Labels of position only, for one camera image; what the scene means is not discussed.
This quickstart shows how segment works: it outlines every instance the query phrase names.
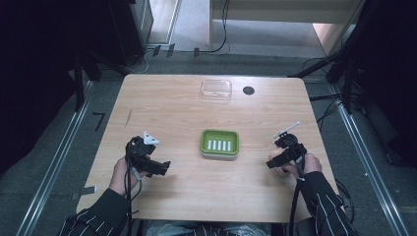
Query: wooden table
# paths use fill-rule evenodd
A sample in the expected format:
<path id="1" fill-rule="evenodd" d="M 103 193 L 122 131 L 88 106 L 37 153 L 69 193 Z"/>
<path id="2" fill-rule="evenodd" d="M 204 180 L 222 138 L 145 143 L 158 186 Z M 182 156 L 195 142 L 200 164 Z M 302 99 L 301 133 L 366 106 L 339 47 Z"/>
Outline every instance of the wooden table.
<path id="1" fill-rule="evenodd" d="M 221 20 L 225 0 L 210 0 L 209 45 L 212 21 Z M 316 34 L 327 55 L 339 46 L 355 23 L 365 0 L 234 0 L 227 20 L 314 23 Z"/>
<path id="2" fill-rule="evenodd" d="M 231 82 L 231 99 L 204 99 L 203 80 Z M 247 86 L 254 88 L 255 93 L 245 94 L 242 90 Z M 290 133 L 321 160 L 326 177 L 336 189 L 302 80 L 129 75 L 121 87 L 86 183 L 96 185 L 97 193 L 82 196 L 78 210 L 90 207 L 107 188 L 113 166 L 124 155 L 126 143 L 148 131 L 160 140 L 151 158 L 172 163 L 165 176 L 144 179 L 143 190 L 133 202 L 133 209 L 140 210 L 134 217 L 287 222 L 295 180 L 291 176 L 277 177 L 266 161 L 269 152 L 276 149 L 272 136 L 295 121 L 301 124 Z M 204 129 L 237 132 L 238 156 L 228 161 L 203 157 L 200 138 Z M 300 198 L 296 219 L 308 216 Z"/>

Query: person's arm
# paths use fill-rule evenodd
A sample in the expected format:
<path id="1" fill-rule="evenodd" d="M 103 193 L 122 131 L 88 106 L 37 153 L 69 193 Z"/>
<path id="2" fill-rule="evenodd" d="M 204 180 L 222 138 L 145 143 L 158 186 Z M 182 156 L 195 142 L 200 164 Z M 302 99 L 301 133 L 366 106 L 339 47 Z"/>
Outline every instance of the person's arm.
<path id="1" fill-rule="evenodd" d="M 68 217 L 58 235 L 118 235 L 126 223 L 130 208 L 130 202 L 125 199 L 126 171 L 127 164 L 122 157 L 114 166 L 108 189 L 93 206 Z M 138 180 L 132 173 L 131 179 L 134 188 Z"/>
<path id="2" fill-rule="evenodd" d="M 293 165 L 284 165 L 282 168 L 298 178 L 298 171 Z M 343 206 L 343 199 L 334 192 L 322 173 L 319 159 L 312 154 L 306 154 L 305 156 L 304 173 L 305 181 L 301 184 L 301 194 L 309 213 L 316 220 L 316 234 L 360 235 L 349 223 L 345 212 L 340 208 Z"/>

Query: black round object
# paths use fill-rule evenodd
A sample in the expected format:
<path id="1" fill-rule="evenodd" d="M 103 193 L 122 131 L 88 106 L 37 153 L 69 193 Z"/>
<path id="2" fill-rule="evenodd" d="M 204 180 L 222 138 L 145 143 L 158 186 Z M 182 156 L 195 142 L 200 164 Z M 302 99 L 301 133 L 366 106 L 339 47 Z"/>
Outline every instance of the black round object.
<path id="1" fill-rule="evenodd" d="M 252 87 L 244 87 L 243 92 L 247 95 L 252 95 L 254 94 L 255 90 Z"/>

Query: person's hand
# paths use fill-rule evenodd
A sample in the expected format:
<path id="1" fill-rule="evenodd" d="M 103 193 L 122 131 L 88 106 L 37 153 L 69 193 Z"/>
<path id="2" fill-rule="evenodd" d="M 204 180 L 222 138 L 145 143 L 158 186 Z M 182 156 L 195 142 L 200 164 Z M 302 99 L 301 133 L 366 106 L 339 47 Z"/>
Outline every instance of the person's hand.
<path id="1" fill-rule="evenodd" d="M 320 164 L 320 160 L 316 158 L 313 154 L 307 153 L 304 156 L 305 166 L 304 166 L 304 173 L 308 174 L 314 171 L 322 172 L 322 165 Z M 298 171 L 297 168 L 291 164 L 286 163 L 281 166 L 283 169 L 288 170 L 296 179 L 298 178 Z"/>
<path id="2" fill-rule="evenodd" d="M 125 175 L 126 175 L 127 169 L 128 169 L 128 165 L 125 160 L 125 157 L 123 156 L 122 158 L 118 159 L 117 163 L 114 165 L 113 176 L 111 177 L 110 185 L 108 186 L 109 189 L 113 190 L 114 192 L 118 193 L 119 195 L 123 197 L 126 195 Z M 142 172 L 139 174 L 141 175 L 141 177 L 144 177 L 147 173 Z M 130 171 L 130 175 L 131 175 L 131 187 L 133 189 L 138 184 L 138 179 L 135 177 L 132 170 Z"/>

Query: green container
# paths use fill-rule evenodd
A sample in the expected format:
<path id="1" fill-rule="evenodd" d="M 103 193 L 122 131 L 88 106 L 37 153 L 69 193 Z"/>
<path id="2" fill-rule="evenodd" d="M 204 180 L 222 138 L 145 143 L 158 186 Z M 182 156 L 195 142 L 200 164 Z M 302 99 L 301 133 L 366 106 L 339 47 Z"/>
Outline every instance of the green container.
<path id="1" fill-rule="evenodd" d="M 239 135 L 233 131 L 204 130 L 200 150 L 207 157 L 235 158 L 239 152 Z"/>

